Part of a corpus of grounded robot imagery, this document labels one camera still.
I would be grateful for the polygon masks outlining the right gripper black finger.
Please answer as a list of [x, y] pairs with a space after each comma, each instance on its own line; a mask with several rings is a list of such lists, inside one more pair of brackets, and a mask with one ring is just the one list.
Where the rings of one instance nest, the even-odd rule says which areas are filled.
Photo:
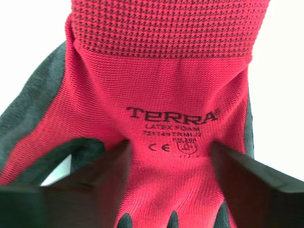
[[217, 182], [238, 228], [302, 228], [304, 183], [213, 142]]
[[128, 180], [132, 146], [124, 140], [48, 186], [0, 188], [2, 228], [113, 228]]

